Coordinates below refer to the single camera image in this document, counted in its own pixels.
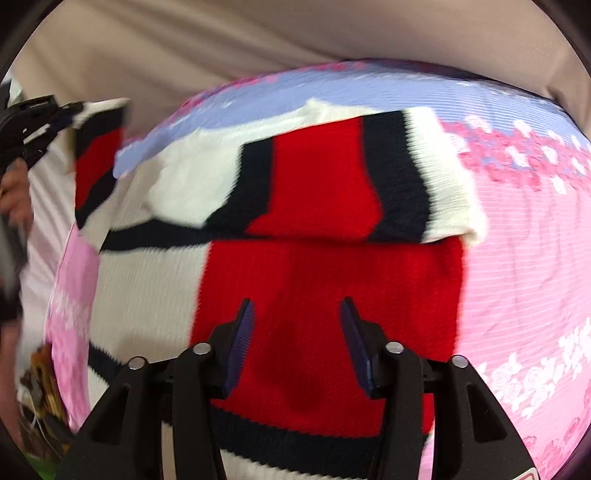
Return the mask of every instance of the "folded sweater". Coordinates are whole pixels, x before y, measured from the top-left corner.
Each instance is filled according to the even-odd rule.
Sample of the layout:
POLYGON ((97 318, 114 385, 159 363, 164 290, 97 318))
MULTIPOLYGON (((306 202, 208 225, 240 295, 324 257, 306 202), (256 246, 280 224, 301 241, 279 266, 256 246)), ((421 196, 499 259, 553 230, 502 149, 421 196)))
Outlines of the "folded sweater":
POLYGON ((194 131, 116 181, 123 109, 94 105, 76 124, 76 220, 100 251, 92 401, 129 358, 178 355, 247 297, 242 378, 212 410, 228 478, 365 477, 383 403, 356 384, 339 302, 353 297, 390 339, 445 361, 463 250, 486 234, 434 112, 311 100, 194 131))

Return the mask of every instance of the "rose pattern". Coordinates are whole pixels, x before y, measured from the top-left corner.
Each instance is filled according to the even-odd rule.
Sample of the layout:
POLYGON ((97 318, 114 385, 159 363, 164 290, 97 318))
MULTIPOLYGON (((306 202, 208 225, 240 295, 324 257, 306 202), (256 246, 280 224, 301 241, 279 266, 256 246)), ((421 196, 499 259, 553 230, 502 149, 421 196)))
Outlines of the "rose pattern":
MULTIPOLYGON (((590 334, 591 319, 587 318, 581 328, 575 328, 574 332, 558 340, 562 349, 560 359, 542 358, 539 365, 534 365, 527 372, 518 362, 516 352, 490 374, 487 374, 486 362, 476 370, 501 403, 510 405, 513 412, 521 409, 521 416, 530 419, 554 395, 556 385, 566 374, 575 380, 583 368, 591 364, 590 334)), ((591 403, 591 391, 588 402, 591 403)))
MULTIPOLYGON (((528 420, 554 395, 561 380, 575 380, 591 365, 591 319, 587 318, 581 327, 562 336, 558 346, 561 349, 558 356, 542 358, 539 365, 528 369, 520 364, 517 353, 513 352, 505 363, 492 371, 488 371, 486 362, 478 365, 476 370, 502 404, 510 406, 512 412, 528 420)), ((572 442, 580 438, 591 423, 591 381, 587 385, 582 407, 582 414, 573 419, 567 430, 534 458, 541 479, 552 478, 568 460, 574 448, 572 442)), ((528 436, 523 441, 533 452, 537 438, 528 436)))
POLYGON ((56 288, 49 302, 48 317, 56 315, 63 319, 65 330, 75 330, 81 340, 88 340, 92 305, 73 300, 60 288, 56 288))
POLYGON ((464 167, 483 172, 495 182, 539 192, 546 179, 559 195, 569 187, 591 193, 591 145, 571 135, 535 132, 526 122, 514 122, 508 135, 495 131, 489 122, 468 115, 463 122, 441 122, 456 147, 464 167))

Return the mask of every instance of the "bed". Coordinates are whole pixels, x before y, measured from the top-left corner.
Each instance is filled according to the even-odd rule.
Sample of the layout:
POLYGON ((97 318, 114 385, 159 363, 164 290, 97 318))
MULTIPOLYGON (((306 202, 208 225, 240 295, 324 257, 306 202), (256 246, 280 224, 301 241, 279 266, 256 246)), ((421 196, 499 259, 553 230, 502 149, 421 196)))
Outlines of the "bed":
MULTIPOLYGON (((436 110, 475 175, 490 222, 487 240, 467 257, 456 349, 505 406, 541 477, 552 478, 591 423, 590 306, 580 288, 591 267, 584 241, 591 233, 585 215, 589 143, 558 106, 499 83, 425 64, 351 62, 263 76, 193 97, 146 138, 120 150, 115 174, 133 170, 194 129, 270 118, 310 98, 379 110, 436 110)), ((57 271, 47 330, 74 427, 96 401, 96 389, 102 391, 91 369, 89 401, 83 367, 96 290, 91 278, 98 270, 98 256, 74 228, 57 271)), ((136 342, 114 356, 123 361, 139 351, 136 342)), ((431 448, 429 443, 424 475, 431 448)))
MULTIPOLYGON (((22 100, 22 87, 11 72, 3 81, 9 85, 9 103, 22 100)), ((74 177, 69 172, 66 156, 52 145, 43 162, 30 173, 31 198, 37 219, 29 241, 29 265, 22 277, 24 331, 17 375, 29 367, 31 354, 44 340, 47 306, 55 275, 60 265, 64 246, 74 214, 72 201, 74 177)))

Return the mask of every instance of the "sweater sleeve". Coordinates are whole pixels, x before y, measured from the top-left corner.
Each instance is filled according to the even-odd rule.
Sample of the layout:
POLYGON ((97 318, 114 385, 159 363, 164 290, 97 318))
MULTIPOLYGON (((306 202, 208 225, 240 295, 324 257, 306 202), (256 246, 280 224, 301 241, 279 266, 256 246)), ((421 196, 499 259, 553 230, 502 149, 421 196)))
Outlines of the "sweater sleeve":
POLYGON ((127 106, 126 99, 86 103, 72 125, 76 225, 97 251, 129 186, 128 179, 113 175, 127 106))

